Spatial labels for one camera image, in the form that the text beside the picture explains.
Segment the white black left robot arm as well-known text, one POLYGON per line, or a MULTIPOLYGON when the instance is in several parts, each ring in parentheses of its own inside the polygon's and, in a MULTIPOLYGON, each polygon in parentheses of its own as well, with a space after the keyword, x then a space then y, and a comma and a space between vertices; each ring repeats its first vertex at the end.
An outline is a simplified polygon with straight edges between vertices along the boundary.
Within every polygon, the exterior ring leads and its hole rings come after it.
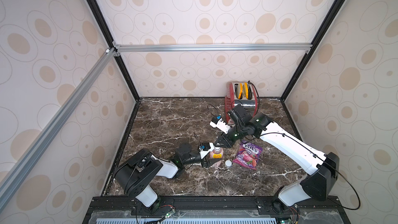
POLYGON ((148 149, 142 149, 116 169, 114 178, 129 198, 140 201, 149 209, 158 209, 160 197, 151 188, 151 181, 156 176, 177 178, 187 166, 193 164, 209 168, 221 161, 221 157, 214 158, 210 155, 213 151, 221 151, 221 148, 215 147, 213 143, 203 143, 194 150, 189 143, 183 143, 165 160, 148 149))

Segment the clear pink drink bottle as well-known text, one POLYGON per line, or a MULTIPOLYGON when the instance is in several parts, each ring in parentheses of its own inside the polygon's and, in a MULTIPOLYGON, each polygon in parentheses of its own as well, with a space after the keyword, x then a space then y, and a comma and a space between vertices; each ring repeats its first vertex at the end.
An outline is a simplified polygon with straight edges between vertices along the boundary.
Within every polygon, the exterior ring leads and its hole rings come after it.
POLYGON ((213 167, 220 167, 223 159, 223 148, 221 147, 215 147, 213 151, 209 153, 209 156, 211 159, 218 159, 218 161, 213 164, 213 167))

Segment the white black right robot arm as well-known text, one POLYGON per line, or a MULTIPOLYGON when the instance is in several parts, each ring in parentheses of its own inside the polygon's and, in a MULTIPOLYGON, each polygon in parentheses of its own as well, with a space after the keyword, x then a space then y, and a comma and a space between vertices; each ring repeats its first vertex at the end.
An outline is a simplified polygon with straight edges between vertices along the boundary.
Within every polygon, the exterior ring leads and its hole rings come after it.
POLYGON ((283 213, 288 207, 307 199, 327 200, 339 177, 340 159, 336 154, 325 154, 308 146, 269 116, 260 112, 252 115, 240 104, 231 109, 228 116, 234 121, 234 127, 227 125, 220 116, 210 122, 213 128, 223 132, 214 142, 215 147, 231 148, 236 141, 250 135, 279 149, 307 174, 295 183, 279 188, 272 200, 275 212, 283 213))

